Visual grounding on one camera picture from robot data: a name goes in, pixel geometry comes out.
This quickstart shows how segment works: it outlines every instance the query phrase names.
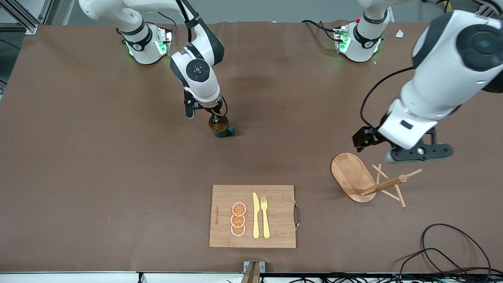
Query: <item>grey floor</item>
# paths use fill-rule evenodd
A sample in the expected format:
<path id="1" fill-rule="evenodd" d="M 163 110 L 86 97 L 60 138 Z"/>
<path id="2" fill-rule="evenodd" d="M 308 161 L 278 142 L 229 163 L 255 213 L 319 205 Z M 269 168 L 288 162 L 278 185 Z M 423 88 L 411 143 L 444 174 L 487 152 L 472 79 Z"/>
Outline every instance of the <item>grey floor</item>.
<path id="1" fill-rule="evenodd" d="M 307 19 L 332 22 L 339 19 L 353 20 L 362 14 L 356 0 L 190 0 L 190 3 L 208 24 L 246 21 L 300 22 Z M 475 11 L 477 7 L 477 4 L 470 0 L 456 0 L 453 5 L 456 9 L 468 11 Z M 80 9 L 78 0 L 60 0 L 55 9 L 55 16 L 51 20 L 55 25 L 108 24 L 88 18 Z M 443 9 L 442 4 L 436 5 L 433 0 L 427 3 L 412 0 L 393 6 L 393 13 L 397 22 L 431 21 L 442 14 Z M 165 15 L 177 23 L 183 22 L 177 13 L 165 11 Z M 157 13 L 143 16 L 149 22 L 169 23 L 169 20 Z M 0 39 L 18 47 L 22 46 L 24 36 L 24 33 L 0 30 Z M 0 80 L 8 82 L 18 53 L 16 48 L 0 42 Z"/>

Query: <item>plastic fork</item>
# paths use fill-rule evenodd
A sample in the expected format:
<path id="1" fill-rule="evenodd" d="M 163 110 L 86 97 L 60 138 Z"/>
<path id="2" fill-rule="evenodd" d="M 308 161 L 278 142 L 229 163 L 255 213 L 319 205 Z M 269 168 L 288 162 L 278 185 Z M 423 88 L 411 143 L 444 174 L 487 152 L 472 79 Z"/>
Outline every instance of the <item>plastic fork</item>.
<path id="1" fill-rule="evenodd" d="M 262 215 L 264 216 L 264 238 L 268 239 L 271 236 L 269 231 L 269 221 L 267 220 L 267 197 L 260 197 L 260 208 L 262 209 Z"/>

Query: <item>white paper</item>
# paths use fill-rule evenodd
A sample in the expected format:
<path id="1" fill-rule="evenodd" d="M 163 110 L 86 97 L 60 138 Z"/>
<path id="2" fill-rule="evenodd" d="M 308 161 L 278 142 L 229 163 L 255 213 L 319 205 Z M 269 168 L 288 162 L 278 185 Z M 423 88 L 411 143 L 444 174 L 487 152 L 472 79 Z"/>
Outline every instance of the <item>white paper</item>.
<path id="1" fill-rule="evenodd" d="M 395 36 L 398 37 L 398 38 L 402 38 L 403 37 L 403 31 L 402 30 L 398 30 L 398 32 L 396 33 Z"/>

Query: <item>metal clamp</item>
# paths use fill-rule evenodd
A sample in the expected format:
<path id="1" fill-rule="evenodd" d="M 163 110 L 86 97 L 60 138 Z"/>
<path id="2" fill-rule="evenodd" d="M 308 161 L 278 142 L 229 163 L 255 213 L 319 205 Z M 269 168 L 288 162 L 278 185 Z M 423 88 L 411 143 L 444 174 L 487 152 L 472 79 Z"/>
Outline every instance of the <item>metal clamp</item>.
<path id="1" fill-rule="evenodd" d="M 297 209 L 297 224 L 295 225 L 295 231 L 297 231 L 297 229 L 299 229 L 299 225 L 300 225 L 300 208 L 299 208 L 299 205 L 297 204 L 296 200 L 293 201 L 293 204 L 295 205 L 295 208 Z"/>
<path id="2" fill-rule="evenodd" d="M 248 269 L 248 266 L 250 264 L 252 264 L 253 262 L 258 263 L 257 267 L 259 268 L 260 273 L 266 272 L 266 262 L 265 261 L 253 261 L 253 260 L 243 261 L 243 272 L 246 272 L 246 270 Z"/>

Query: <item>green led light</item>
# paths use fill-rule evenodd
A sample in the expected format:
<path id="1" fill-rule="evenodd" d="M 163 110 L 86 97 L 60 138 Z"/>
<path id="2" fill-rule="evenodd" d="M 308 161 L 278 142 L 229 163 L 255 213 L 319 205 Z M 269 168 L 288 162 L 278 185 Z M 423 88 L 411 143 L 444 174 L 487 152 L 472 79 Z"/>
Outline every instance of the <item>green led light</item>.
<path id="1" fill-rule="evenodd" d="M 374 49 L 374 53 L 377 52 L 377 48 L 379 48 L 379 43 L 381 43 L 380 39 L 376 43 L 376 48 Z"/>
<path id="2" fill-rule="evenodd" d="M 166 54 L 166 44 L 162 43 L 162 42 L 158 42 L 156 41 L 155 42 L 155 45 L 157 46 L 158 50 L 159 50 L 159 53 L 161 55 L 164 55 Z"/>
<path id="3" fill-rule="evenodd" d="M 133 51 L 131 51 L 131 48 L 129 47 L 129 44 L 127 42 L 126 42 L 126 46 L 127 46 L 127 49 L 129 50 L 129 55 L 134 56 Z"/>
<path id="4" fill-rule="evenodd" d="M 351 43 L 351 40 L 350 40 L 350 38 L 349 38 L 349 36 L 348 36 L 348 37 L 346 37 L 346 39 L 345 39 L 345 40 L 341 43 L 341 48 L 340 48 L 340 51 L 341 51 L 342 53 L 346 52 L 346 50 L 348 49 L 348 46 L 349 46 L 349 44 L 350 44 L 350 43 Z"/>

